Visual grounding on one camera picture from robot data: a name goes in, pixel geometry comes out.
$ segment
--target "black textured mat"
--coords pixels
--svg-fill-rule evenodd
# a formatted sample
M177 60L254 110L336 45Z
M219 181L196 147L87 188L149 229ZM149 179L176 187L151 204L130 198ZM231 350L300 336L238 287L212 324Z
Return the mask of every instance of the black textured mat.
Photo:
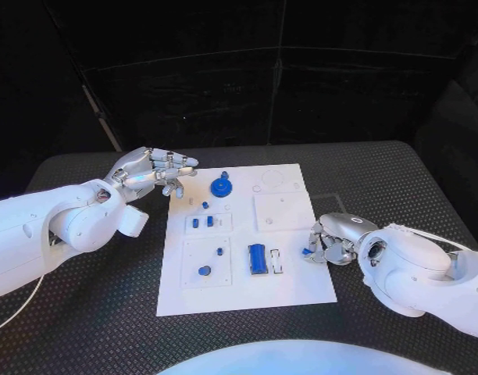
M345 209L378 225L404 223L476 246L402 143L177 151L198 158L202 168L299 163L317 216ZM118 156L53 157L39 167L29 190L102 178ZM0 330L0 373L154 373L231 345L309 338L376 348L451 373L478 374L478 338L428 314L414 319L387 309L362 285L355 264L330 266L338 303L156 318L167 198L153 191L134 204L150 215L141 236L117 234L102 249L68 260ZM33 283L0 298L0 323L32 288Z

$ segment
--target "blue object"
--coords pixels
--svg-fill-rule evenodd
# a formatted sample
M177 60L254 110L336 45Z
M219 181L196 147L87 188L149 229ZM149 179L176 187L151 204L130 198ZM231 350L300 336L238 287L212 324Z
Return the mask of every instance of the blue object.
M199 267L198 273L202 276L208 276L211 274L211 267L209 266Z
M264 245L254 244L248 247L250 250L250 273L260 275L268 273L267 263L264 261Z
M211 183L211 193L215 197L224 198L231 193L231 182L228 172L222 172L219 178Z

